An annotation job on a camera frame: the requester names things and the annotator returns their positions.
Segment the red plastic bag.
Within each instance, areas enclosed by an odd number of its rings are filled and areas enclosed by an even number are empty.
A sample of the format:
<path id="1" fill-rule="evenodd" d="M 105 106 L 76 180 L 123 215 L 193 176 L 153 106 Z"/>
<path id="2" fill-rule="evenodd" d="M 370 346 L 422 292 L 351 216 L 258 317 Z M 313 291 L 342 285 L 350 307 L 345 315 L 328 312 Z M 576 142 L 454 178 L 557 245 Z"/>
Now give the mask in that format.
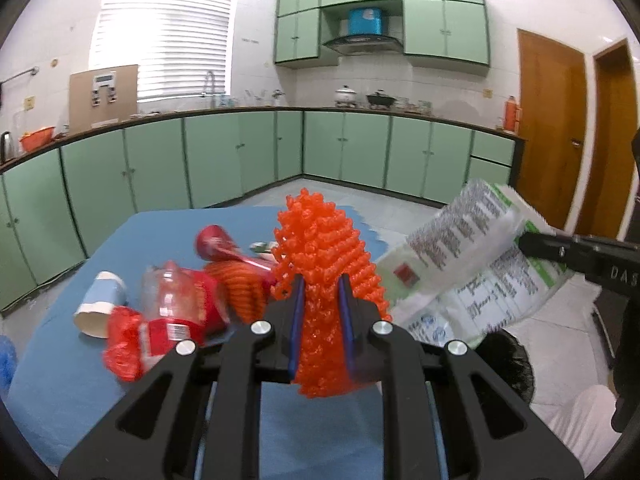
<path id="1" fill-rule="evenodd" d="M 103 364 L 122 382 L 136 382 L 143 376 L 140 328 L 141 313 L 130 307 L 114 307 L 107 319 Z"/>

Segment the clear plastic bottle red label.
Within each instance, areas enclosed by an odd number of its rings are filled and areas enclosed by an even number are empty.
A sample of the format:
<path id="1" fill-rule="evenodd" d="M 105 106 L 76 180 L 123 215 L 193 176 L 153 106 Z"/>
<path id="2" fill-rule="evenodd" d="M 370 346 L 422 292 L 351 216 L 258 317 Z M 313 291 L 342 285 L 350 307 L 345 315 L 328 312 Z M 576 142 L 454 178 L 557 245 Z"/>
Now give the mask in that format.
<path id="1" fill-rule="evenodd" d="M 145 271 L 141 286 L 141 361 L 149 370 L 178 342 L 204 344 L 205 326 L 193 278 L 172 261 Z"/>

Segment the silver green snack bag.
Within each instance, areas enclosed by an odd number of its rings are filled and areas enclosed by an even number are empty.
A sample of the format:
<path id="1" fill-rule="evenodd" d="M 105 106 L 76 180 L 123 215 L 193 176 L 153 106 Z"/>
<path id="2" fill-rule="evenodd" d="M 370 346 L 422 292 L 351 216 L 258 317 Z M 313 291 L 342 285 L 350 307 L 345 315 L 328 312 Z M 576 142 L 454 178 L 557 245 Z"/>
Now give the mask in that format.
<path id="1" fill-rule="evenodd" d="M 552 231 L 510 186 L 472 180 L 378 259 L 388 312 L 418 341 L 477 347 L 535 314 L 572 277 L 564 264 L 518 248 L 522 235 Z"/>

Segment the orange foam fruit net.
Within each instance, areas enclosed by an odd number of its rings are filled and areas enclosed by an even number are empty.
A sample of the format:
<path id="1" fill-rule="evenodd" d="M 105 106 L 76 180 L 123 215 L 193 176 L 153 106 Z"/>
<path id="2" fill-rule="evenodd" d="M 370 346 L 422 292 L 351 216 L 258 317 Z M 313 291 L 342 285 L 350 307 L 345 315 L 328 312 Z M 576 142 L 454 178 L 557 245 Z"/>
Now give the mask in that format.
<path id="1" fill-rule="evenodd" d="M 305 283 L 302 342 L 294 382 L 299 393 L 309 399 L 350 393 L 356 386 L 346 367 L 338 279 L 347 274 L 354 296 L 373 302 L 382 320 L 390 321 L 382 278 L 352 219 L 322 194 L 302 188 L 298 195 L 288 196 L 278 221 L 280 226 L 274 230 L 277 247 L 273 249 L 277 284 L 272 296 L 277 300 L 292 296 L 297 274 Z"/>

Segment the green base kitchen cabinets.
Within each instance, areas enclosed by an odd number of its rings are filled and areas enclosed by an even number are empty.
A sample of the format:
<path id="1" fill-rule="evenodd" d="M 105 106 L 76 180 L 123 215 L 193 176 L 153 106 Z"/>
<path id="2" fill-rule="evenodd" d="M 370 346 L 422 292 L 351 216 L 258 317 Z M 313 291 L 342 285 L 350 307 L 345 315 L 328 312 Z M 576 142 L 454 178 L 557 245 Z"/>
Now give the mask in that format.
<path id="1" fill-rule="evenodd" d="M 1 305 L 77 268 L 138 212 L 205 208 L 310 177 L 446 204 L 514 183 L 524 143 L 445 119 L 240 108 L 76 133 L 1 167 Z"/>

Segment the blue table cloth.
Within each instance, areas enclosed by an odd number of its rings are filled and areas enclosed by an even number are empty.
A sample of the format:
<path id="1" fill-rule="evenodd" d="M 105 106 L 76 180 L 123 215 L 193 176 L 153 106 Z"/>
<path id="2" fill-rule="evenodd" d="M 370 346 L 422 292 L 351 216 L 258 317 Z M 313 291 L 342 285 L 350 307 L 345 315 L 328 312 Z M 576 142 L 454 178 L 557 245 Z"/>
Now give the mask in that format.
<path id="1" fill-rule="evenodd" d="M 272 240 L 276 206 L 150 211 L 123 223 L 85 262 L 35 329 L 6 398 L 23 436 L 43 463 L 63 458 L 127 392 L 103 364 L 104 341 L 88 337 L 74 314 L 101 271 L 126 285 L 139 307 L 144 271 L 168 260 L 198 269 L 204 226 L 222 226 L 242 249 Z M 379 479 L 383 475 L 382 396 L 376 387 L 308 399 L 294 385 L 262 386 L 260 475 L 264 479 Z"/>

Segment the white blue paper cup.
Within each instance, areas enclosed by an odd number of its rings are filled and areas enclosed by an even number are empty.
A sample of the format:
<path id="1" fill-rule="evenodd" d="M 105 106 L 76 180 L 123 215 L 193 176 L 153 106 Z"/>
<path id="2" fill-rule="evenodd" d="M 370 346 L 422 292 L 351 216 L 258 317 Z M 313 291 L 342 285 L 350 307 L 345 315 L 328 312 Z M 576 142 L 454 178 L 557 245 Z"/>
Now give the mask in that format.
<path id="1" fill-rule="evenodd" d="M 74 313 L 74 324 L 86 336 L 105 339 L 108 318 L 114 307 L 127 304 L 125 282 L 110 271 L 101 271 L 96 274 Z"/>

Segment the blue plastic bag on floor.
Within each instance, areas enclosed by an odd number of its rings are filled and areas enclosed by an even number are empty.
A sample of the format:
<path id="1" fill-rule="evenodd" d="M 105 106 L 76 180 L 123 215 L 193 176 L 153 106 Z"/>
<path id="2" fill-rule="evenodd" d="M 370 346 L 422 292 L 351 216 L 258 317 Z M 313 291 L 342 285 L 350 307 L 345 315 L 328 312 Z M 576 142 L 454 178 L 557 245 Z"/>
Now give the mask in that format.
<path id="1" fill-rule="evenodd" d="M 11 387 L 17 367 L 17 353 L 14 343 L 7 336 L 0 336 L 0 393 L 6 396 Z"/>

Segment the orange thermos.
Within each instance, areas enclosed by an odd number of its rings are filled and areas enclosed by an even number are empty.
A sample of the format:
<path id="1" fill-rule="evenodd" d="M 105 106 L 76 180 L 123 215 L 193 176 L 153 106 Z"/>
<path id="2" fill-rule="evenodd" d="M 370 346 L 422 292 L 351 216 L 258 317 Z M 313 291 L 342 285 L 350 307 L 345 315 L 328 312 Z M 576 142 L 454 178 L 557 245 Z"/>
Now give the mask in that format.
<path id="1" fill-rule="evenodd" d="M 520 125 L 520 115 L 521 107 L 518 105 L 518 101 L 515 99 L 515 96 L 509 96 L 504 103 L 503 130 L 517 133 L 518 126 Z"/>

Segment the black wok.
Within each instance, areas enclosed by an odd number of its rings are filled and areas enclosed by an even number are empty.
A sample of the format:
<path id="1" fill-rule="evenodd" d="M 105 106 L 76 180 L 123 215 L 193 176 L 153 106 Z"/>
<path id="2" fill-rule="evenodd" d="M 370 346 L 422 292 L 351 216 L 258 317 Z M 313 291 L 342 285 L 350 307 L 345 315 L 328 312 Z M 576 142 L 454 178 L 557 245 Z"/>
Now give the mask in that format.
<path id="1" fill-rule="evenodd" d="M 390 110 L 396 99 L 383 91 L 377 91 L 367 95 L 367 102 L 371 110 Z"/>

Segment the white cooking pot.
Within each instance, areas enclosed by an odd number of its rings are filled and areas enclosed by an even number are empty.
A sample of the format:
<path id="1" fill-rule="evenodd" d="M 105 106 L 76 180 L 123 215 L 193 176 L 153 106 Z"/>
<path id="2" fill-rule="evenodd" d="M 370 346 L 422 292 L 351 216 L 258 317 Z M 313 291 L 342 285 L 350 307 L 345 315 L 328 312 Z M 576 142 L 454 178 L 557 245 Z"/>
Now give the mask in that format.
<path id="1" fill-rule="evenodd" d="M 349 86 L 343 86 L 334 91 L 334 104 L 336 107 L 356 108 L 357 101 L 357 92 L 349 88 Z"/>

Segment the orange plastic basket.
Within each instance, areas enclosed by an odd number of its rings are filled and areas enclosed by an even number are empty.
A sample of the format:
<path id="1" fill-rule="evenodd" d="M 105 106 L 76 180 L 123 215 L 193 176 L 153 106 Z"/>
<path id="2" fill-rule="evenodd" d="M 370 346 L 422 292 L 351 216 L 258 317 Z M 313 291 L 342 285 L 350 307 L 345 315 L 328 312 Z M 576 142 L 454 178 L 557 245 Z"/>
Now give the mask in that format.
<path id="1" fill-rule="evenodd" d="M 44 127 L 21 136 L 20 144 L 25 153 L 32 153 L 52 142 L 54 128 Z"/>

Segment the range hood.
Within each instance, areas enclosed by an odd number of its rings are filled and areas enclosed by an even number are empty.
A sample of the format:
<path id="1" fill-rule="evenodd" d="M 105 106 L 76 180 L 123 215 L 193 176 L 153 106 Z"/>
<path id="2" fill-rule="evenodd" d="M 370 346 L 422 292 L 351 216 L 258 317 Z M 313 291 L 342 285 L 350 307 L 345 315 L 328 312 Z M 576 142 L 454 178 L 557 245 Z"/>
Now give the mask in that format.
<path id="1" fill-rule="evenodd" d="M 322 46 L 341 56 L 402 53 L 401 41 L 388 31 L 388 13 L 378 6 L 358 6 L 333 15 L 335 32 Z"/>

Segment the white window blinds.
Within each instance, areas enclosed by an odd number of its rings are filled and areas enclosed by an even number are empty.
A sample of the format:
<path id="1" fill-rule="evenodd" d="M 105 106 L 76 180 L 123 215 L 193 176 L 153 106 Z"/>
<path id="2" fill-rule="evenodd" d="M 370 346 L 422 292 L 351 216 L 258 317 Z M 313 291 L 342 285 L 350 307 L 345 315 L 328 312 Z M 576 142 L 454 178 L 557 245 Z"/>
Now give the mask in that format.
<path id="1" fill-rule="evenodd" d="M 201 96 L 212 70 L 228 89 L 232 0 L 102 0 L 88 67 L 139 66 L 138 100 Z"/>

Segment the green upper wall cabinets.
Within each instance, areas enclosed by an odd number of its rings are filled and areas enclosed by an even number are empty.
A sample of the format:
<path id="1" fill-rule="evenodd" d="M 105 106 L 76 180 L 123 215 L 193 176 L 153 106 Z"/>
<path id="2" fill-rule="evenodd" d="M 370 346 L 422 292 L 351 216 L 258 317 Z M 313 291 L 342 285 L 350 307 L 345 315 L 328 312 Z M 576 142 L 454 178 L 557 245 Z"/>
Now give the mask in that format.
<path id="1" fill-rule="evenodd" d="M 413 66 L 484 76 L 491 66 L 486 0 L 277 0 L 273 61 L 292 68 L 335 66 L 347 58 L 322 46 L 333 15 L 358 6 L 388 13 L 388 31 Z"/>

